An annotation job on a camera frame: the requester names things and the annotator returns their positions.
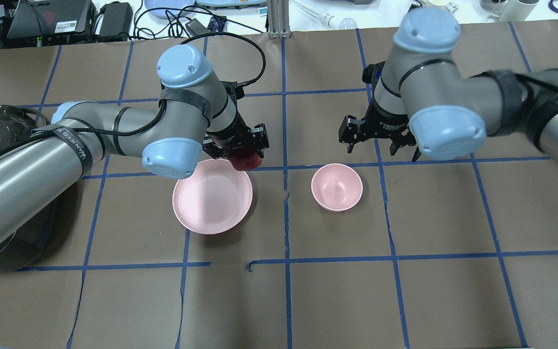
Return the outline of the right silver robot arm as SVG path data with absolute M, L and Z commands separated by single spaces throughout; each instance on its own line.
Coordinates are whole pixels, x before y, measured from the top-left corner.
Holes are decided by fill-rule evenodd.
M 442 9 L 407 13 L 387 60 L 363 70 L 372 98 L 363 118 L 346 115 L 339 127 L 348 153 L 359 142 L 389 139 L 391 155 L 414 146 L 412 161 L 448 161 L 475 152 L 488 137 L 521 132 L 558 164 L 558 68 L 463 78 L 451 55 L 460 34 Z

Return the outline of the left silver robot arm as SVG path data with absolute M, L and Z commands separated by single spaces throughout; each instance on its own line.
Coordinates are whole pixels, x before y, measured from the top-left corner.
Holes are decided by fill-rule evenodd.
M 0 150 L 0 245 L 113 153 L 138 157 L 149 172 L 177 180 L 193 175 L 202 153 L 241 172 L 261 165 L 268 132 L 242 119 L 243 84 L 221 81 L 185 42 L 162 53 L 156 72 L 156 111 L 65 102 L 49 125 Z

